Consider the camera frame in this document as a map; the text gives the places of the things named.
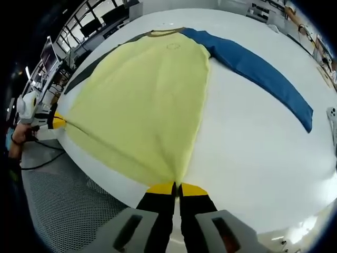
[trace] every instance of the gray fabric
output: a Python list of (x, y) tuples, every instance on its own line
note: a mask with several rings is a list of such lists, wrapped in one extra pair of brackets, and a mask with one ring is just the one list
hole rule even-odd
[[(56, 140), (43, 143), (60, 147)], [(22, 167), (37, 166), (60, 152), (27, 143)], [(22, 179), (34, 228), (52, 252), (85, 248), (101, 226), (127, 208), (91, 180), (67, 154), (40, 169), (22, 171)]]
[[(144, 37), (147, 34), (148, 34), (148, 32), (140, 34), (140, 35), (128, 40), (125, 43), (135, 42), (135, 41), (139, 40), (140, 38)], [(103, 60), (107, 55), (109, 55), (112, 51), (114, 51), (119, 46), (121, 46), (121, 45), (118, 45), (117, 47), (114, 47), (109, 52), (103, 54), (101, 57), (99, 57), (97, 60), (95, 60), (93, 63), (91, 63), (88, 67), (86, 67), (80, 74), (78, 74), (77, 77), (74, 78), (74, 80), (71, 81), (70, 84), (68, 84), (66, 90), (64, 91), (64, 94), (66, 95), (69, 91), (71, 91), (74, 87), (76, 87), (78, 84), (80, 84), (83, 80), (85, 80), (89, 76), (91, 76), (91, 74), (94, 72), (95, 68), (101, 62), (101, 60)]]

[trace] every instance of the person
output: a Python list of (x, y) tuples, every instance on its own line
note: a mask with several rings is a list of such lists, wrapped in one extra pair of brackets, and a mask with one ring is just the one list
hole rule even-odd
[(298, 30), (302, 35), (311, 37), (315, 42), (317, 35), (314, 27), (292, 1), (287, 1), (285, 3), (284, 12), (288, 16), (288, 19), (298, 27)]
[(21, 178), (23, 143), (27, 141), (31, 132), (30, 125), (19, 123), (14, 132), (9, 134), (11, 143), (8, 152), (2, 154), (2, 202), (5, 218), (3, 227), (6, 231), (5, 243), (2, 246), (8, 252), (22, 252), (27, 249), (48, 252), (35, 233)]
[(31, 125), (19, 123), (11, 135), (11, 144), (8, 151), (8, 157), (19, 161), (22, 154), (22, 146), (30, 134)]
[(323, 57), (322, 61), (320, 62), (320, 66), (325, 69), (331, 81), (335, 85), (337, 85), (337, 74), (336, 74), (337, 59), (336, 58), (332, 59), (331, 66), (330, 66), (328, 59)]

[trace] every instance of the white table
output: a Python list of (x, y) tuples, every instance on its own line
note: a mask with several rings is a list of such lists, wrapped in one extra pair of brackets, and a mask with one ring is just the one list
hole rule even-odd
[[(337, 95), (317, 63), (283, 34), (233, 13), (176, 9), (143, 16), (104, 41), (78, 68), (113, 47), (150, 30), (190, 27), (234, 40), (264, 58), (296, 87), (314, 109), (308, 134), (298, 119), (256, 84), (211, 61), (203, 120), (184, 182), (205, 189), (218, 210), (227, 209), (258, 233), (281, 229), (319, 212), (337, 197), (331, 130), (326, 108)], [(85, 84), (62, 95), (66, 114)], [(114, 197), (135, 207), (147, 187), (107, 168), (57, 131), (75, 163)]]

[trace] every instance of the person's hand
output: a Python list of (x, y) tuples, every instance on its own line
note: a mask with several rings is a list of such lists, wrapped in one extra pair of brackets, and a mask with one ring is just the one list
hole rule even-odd
[(14, 130), (12, 139), (18, 144), (23, 144), (26, 141), (26, 135), (31, 128), (30, 124), (19, 123)]
[(303, 26), (300, 27), (299, 32), (300, 32), (302, 35), (307, 35), (307, 34), (308, 34), (308, 32), (306, 31), (306, 29), (305, 29)]

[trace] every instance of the computer monitor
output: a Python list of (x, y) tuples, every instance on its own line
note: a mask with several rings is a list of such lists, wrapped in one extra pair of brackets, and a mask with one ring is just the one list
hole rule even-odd
[(105, 13), (101, 18), (106, 25), (110, 25), (126, 17), (128, 17), (128, 9), (125, 8), (124, 5), (120, 5), (117, 8)]
[(87, 23), (85, 26), (83, 26), (80, 30), (83, 33), (84, 37), (89, 37), (90, 34), (97, 31), (101, 27), (102, 27), (101, 22), (95, 18), (89, 23)]
[(53, 48), (53, 42), (49, 36), (47, 38), (46, 43), (44, 44), (41, 53), (41, 60), (46, 69), (47, 74), (51, 72), (51, 70), (54, 68), (56, 64), (60, 63)]

